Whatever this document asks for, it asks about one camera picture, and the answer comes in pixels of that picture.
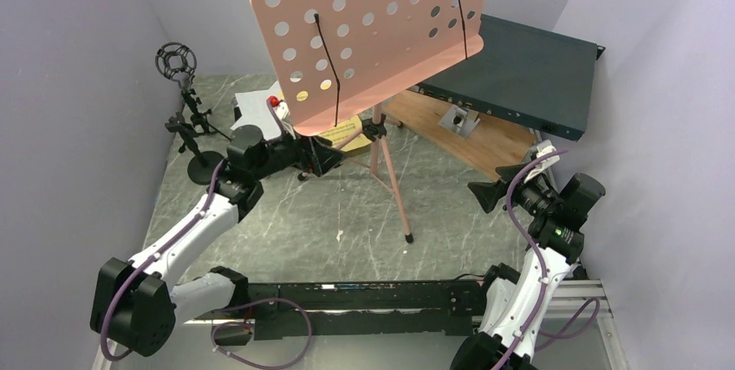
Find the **yellow sheet music page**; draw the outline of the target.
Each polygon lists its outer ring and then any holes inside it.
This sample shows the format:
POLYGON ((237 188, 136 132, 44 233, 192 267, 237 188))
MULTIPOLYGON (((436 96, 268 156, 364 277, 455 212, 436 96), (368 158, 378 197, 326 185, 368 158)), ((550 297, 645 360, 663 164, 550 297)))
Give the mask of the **yellow sheet music page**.
POLYGON ((359 116, 353 116, 352 118, 341 122, 336 127, 332 127, 319 134, 319 137, 332 142, 332 146, 337 148, 338 145, 346 142, 347 139, 352 138, 351 141, 346 143, 341 150, 348 155, 354 156, 364 152, 368 152, 372 141, 368 139, 364 134, 356 135, 361 130, 362 119, 359 116))

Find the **grey paper sheet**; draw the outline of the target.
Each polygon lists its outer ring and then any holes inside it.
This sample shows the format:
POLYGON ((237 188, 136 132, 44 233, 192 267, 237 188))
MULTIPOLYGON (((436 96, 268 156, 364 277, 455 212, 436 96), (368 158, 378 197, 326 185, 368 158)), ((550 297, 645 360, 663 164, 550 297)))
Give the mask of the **grey paper sheet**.
POLYGON ((261 129, 266 140, 276 140, 282 136, 280 122, 276 120, 270 97, 282 99, 283 95, 279 82, 276 81, 270 88, 250 92, 235 93, 232 101, 235 111, 235 121, 230 130, 245 125, 257 126, 261 129))

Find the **black round-base mic stand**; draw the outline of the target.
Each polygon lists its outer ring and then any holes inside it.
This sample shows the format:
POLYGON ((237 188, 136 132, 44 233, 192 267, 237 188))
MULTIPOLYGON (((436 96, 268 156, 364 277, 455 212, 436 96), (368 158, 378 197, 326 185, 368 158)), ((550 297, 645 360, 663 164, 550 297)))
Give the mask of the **black round-base mic stand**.
POLYGON ((197 185, 209 184, 215 168, 224 160, 224 156, 215 151, 202 152, 200 150, 196 141, 199 133, 185 121, 181 112, 170 117, 165 127, 170 133, 176 133, 183 140, 179 153, 190 151, 193 154, 187 166, 188 178, 197 185))

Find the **pink tripod music stand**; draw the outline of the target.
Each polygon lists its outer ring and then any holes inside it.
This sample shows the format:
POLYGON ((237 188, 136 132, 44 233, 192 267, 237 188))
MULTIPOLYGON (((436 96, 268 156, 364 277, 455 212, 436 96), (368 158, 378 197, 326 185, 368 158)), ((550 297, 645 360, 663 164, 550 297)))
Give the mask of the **pink tripod music stand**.
POLYGON ((302 136, 477 54, 484 0, 250 0, 302 136))

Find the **black tripod mic stand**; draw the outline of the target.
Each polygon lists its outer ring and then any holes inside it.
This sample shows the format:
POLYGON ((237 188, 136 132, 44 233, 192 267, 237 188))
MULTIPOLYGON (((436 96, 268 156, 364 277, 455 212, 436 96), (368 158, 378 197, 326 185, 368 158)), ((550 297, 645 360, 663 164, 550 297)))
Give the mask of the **black tripod mic stand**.
POLYGON ((182 100, 191 113, 189 125, 194 131, 197 127, 201 127, 198 133, 204 135, 217 133, 227 140, 231 139, 229 135, 213 126, 208 120, 208 117, 212 115, 211 109, 205 111, 199 109, 202 100, 193 87, 198 61, 189 47, 180 42, 168 42, 162 45, 156 53, 155 66, 167 80, 177 83, 182 100))

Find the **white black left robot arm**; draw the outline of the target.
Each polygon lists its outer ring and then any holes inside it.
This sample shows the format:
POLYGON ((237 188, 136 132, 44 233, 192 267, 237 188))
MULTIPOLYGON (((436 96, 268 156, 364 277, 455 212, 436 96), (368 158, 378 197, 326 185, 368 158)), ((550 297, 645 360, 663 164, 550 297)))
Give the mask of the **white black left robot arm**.
POLYGON ((263 196, 262 179, 293 167, 321 177, 346 154, 318 136, 285 133, 268 141, 257 126, 233 134, 226 155, 205 169, 205 194, 163 237, 127 260, 112 257, 100 268, 90 327, 110 361, 158 352, 181 323, 211 311, 229 318, 249 306, 249 282, 217 267, 182 284, 180 278, 226 231, 238 225, 263 196))

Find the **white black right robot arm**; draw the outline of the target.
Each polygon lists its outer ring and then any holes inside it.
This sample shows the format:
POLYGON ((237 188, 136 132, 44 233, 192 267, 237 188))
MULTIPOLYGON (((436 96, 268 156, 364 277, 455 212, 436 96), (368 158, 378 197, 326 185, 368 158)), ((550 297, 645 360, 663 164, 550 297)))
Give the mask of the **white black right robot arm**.
POLYGON ((497 169, 492 183, 468 187, 482 209, 492 212, 499 199, 528 244, 521 270, 497 265, 478 289, 484 310, 478 331, 464 340, 453 369, 531 369, 545 313, 563 279, 575 268, 583 247, 581 228, 605 195, 604 186, 583 173, 557 191, 542 164, 560 156, 537 155, 525 165, 497 169))

